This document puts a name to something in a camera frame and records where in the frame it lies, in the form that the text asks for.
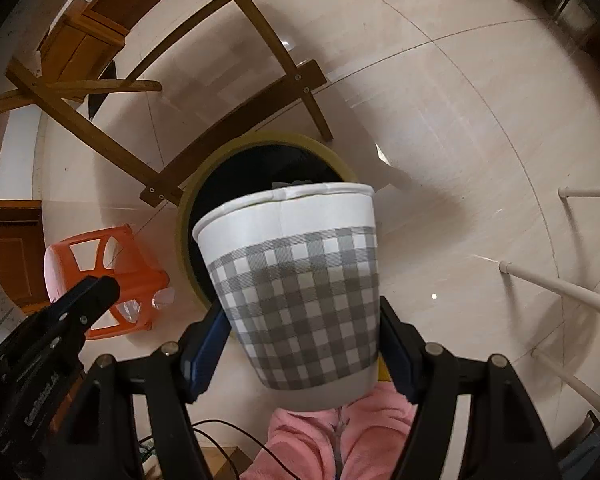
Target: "wire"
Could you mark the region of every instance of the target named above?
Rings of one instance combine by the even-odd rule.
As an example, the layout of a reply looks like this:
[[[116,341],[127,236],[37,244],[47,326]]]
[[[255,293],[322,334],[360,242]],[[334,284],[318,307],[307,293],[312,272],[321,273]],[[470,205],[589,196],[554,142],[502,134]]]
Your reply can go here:
[[[234,475],[235,475],[235,480],[240,480],[240,473],[238,473],[238,468],[235,466],[234,461],[231,460],[231,457],[229,457],[229,455],[227,455],[226,451],[224,449],[222,449],[222,446],[220,446],[220,444],[218,444],[218,442],[216,442],[208,433],[205,433],[204,431],[199,430],[198,428],[191,428],[191,429],[193,431],[195,431],[196,433],[199,433],[200,435],[208,438],[210,440],[210,442],[218,448],[218,451],[220,453],[222,453],[222,456],[224,456],[225,460],[227,460],[227,462],[231,466],[231,469],[233,470]],[[145,440],[148,440],[151,437],[152,437],[152,435],[149,435],[148,437],[145,437]],[[154,449],[155,449],[155,444],[153,447],[145,450],[145,452],[147,453],[147,456],[142,461],[143,463],[146,462],[147,460],[149,460],[149,457],[151,456],[151,453],[154,452]]]
[[[199,433],[202,436],[207,437],[211,441],[211,443],[218,448],[218,451],[220,453],[222,453],[222,456],[224,456],[224,458],[226,459],[226,461],[231,466],[231,469],[233,470],[234,475],[235,475],[235,480],[240,480],[240,473],[238,473],[238,468],[235,466],[234,461],[231,460],[231,457],[227,454],[227,452],[224,449],[222,449],[222,446],[220,446],[220,444],[218,444],[215,440],[213,440],[208,435],[208,433],[205,433],[204,431],[199,430],[198,428],[193,428],[193,431],[195,431],[196,433]]]
[[[144,437],[144,439],[138,440],[138,444],[140,446],[142,446],[142,444],[144,444],[147,440],[151,440],[153,437],[154,437],[154,434],[152,433],[151,435]]]
[[[225,420],[220,420],[219,418],[208,418],[206,420],[200,420],[199,422],[196,422],[195,424],[192,424],[192,426],[195,429],[196,426],[198,426],[200,424],[206,424],[208,422],[219,422],[220,424],[225,424],[227,426],[230,426],[231,428],[234,428],[234,430],[238,430],[238,431],[240,431],[240,433],[248,436],[251,440],[253,440],[256,444],[258,444],[258,446],[260,446],[264,451],[266,451],[267,453],[269,453],[271,455],[271,457],[273,458],[273,460],[275,460],[276,462],[278,462],[278,464],[280,465],[280,467],[282,469],[284,469],[287,473],[289,473],[295,480],[300,480],[300,478],[298,478],[298,476],[296,476],[295,474],[293,474],[289,470],[289,468],[287,466],[285,466],[282,462],[280,462],[280,459],[277,456],[275,456],[273,454],[273,452],[269,448],[267,448],[267,446],[265,446],[263,443],[261,443],[261,441],[259,441],[257,438],[255,438],[252,434],[248,433],[247,431],[243,430],[242,428],[239,428],[235,424],[232,424],[232,423],[227,422]]]
[[[287,473],[289,473],[294,478],[294,480],[301,480],[297,475],[293,474],[287,466],[285,466],[282,462],[280,462],[280,459],[277,456],[275,456],[273,454],[273,452],[269,448],[267,448],[267,446],[265,446],[263,443],[261,443],[261,441],[259,441],[257,438],[255,438],[251,433],[248,433],[247,431],[243,430],[242,428],[239,428],[235,424],[227,422],[226,420],[220,420],[219,418],[207,418],[205,420],[199,420],[195,424],[192,424],[191,427],[193,428],[193,431],[207,437],[214,444],[214,446],[216,446],[218,448],[218,450],[222,453],[222,455],[229,461],[229,464],[231,465],[231,469],[234,470],[236,480],[238,480],[239,474],[238,474],[238,469],[235,467],[234,462],[229,458],[229,456],[226,454],[224,449],[222,449],[222,447],[215,440],[213,440],[210,436],[208,436],[208,434],[203,433],[203,431],[196,428],[196,426],[199,426],[200,424],[206,424],[208,422],[219,422],[220,424],[225,424],[226,426],[234,428],[234,430],[240,431],[240,433],[248,436],[251,440],[253,440],[256,444],[258,444],[258,446],[260,446],[264,451],[269,453],[271,455],[271,457],[273,458],[273,460],[278,462],[278,465],[282,469],[284,469]],[[149,440],[153,437],[154,437],[153,434],[146,436],[142,440],[138,441],[138,444],[144,444],[147,440]],[[155,445],[152,448],[150,448],[149,450],[147,450],[147,453],[149,454],[149,456],[154,449],[155,449]]]

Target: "gray plaid pattern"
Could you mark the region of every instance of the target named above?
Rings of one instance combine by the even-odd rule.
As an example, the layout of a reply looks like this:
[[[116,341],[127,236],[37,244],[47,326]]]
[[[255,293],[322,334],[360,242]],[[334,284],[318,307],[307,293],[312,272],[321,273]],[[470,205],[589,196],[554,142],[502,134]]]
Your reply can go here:
[[[207,266],[263,384],[319,386],[376,361],[376,245],[373,227],[340,228],[268,240]]]

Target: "chair leg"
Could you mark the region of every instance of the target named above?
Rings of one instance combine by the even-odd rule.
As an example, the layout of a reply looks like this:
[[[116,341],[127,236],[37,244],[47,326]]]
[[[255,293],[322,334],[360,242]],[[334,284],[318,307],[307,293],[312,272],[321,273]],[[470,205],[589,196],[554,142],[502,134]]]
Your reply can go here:
[[[591,406],[600,412],[600,396],[585,383],[579,380],[579,378],[568,373],[564,368],[562,368],[558,363],[553,361],[548,355],[544,354],[544,352],[540,351],[538,348],[535,348],[531,352],[531,357],[537,359],[538,362],[549,368],[549,370],[560,377],[561,380],[567,383],[571,388],[574,389],[574,391],[576,391],[577,394],[579,394],[584,400],[586,400]]]
[[[304,90],[302,102],[304,102],[309,114],[313,118],[322,138],[324,140],[333,139],[331,130],[327,125],[327,121],[324,119],[318,103],[315,102],[315,98],[311,94],[311,91],[307,90],[308,87],[302,84],[301,75],[298,73],[298,67],[289,53],[286,51],[286,48],[280,41],[278,35],[275,33],[271,25],[269,25],[267,19],[260,12],[260,9],[256,6],[256,4],[253,3],[252,0],[233,1],[238,5],[238,7],[240,7],[240,10],[251,22],[253,27],[255,27],[265,43],[267,43],[267,46],[272,51],[273,55],[276,57],[286,74],[294,76],[296,81],[298,81],[298,86]]]
[[[589,305],[591,308],[597,310],[600,313],[600,294],[593,292],[583,286],[574,285],[573,283],[560,280],[559,278],[548,278],[542,276],[530,270],[523,269],[516,264],[509,262],[500,262],[498,264],[500,272],[503,274],[511,274],[517,276],[527,282],[535,283],[536,285],[542,286],[547,290],[555,292],[556,294],[564,294],[574,300],[581,301]]]
[[[33,75],[16,58],[11,59],[6,76],[20,90],[30,94],[42,111],[46,112],[53,120],[69,130],[87,146],[119,167],[120,170],[146,186],[160,180],[160,175],[154,168],[151,168],[133,153],[120,146],[95,124],[91,123],[90,120],[71,108],[56,92],[49,89],[41,78]],[[177,186],[171,187],[164,193],[165,198],[173,203],[178,203],[182,197],[182,190]]]
[[[600,196],[600,187],[559,187],[558,196]]]

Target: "checkered paper cup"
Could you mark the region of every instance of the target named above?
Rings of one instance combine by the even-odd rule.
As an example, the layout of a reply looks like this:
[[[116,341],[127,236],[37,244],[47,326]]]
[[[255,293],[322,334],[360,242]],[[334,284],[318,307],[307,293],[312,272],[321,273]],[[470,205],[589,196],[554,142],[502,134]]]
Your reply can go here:
[[[288,410],[342,406],[378,376],[373,189],[308,184],[231,200],[193,228],[222,307]]]

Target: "wooden stool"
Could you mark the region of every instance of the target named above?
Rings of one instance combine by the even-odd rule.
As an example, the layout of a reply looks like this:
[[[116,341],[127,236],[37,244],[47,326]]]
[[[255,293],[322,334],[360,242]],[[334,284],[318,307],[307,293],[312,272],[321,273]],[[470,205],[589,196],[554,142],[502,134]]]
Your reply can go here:
[[[133,270],[116,272],[113,269],[107,269],[104,255],[110,238],[120,244],[122,250],[125,251],[126,259],[134,267]],[[91,270],[80,270],[71,246],[92,240],[99,240],[94,267]],[[91,328],[87,332],[87,339],[104,339],[138,330],[150,330],[152,319],[157,312],[152,305],[154,294],[169,285],[169,277],[166,272],[155,270],[146,263],[138,245],[133,240],[129,225],[92,231],[52,244],[46,249],[44,267],[46,291],[51,301],[58,300],[85,276],[97,278],[112,276],[120,285],[120,300],[109,309],[118,324],[104,328]],[[131,300],[136,300],[140,306],[135,322],[127,320],[118,308],[119,304]]]

